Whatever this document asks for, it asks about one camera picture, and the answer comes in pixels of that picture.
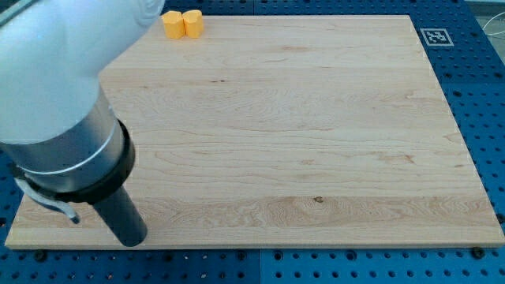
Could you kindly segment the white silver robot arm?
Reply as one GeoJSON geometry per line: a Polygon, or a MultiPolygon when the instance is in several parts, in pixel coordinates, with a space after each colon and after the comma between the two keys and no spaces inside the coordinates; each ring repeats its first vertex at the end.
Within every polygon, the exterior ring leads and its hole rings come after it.
{"type": "Polygon", "coordinates": [[[118,163],[125,136],[99,73],[163,0],[41,0],[1,26],[1,148],[42,188],[74,192],[118,163]]]}

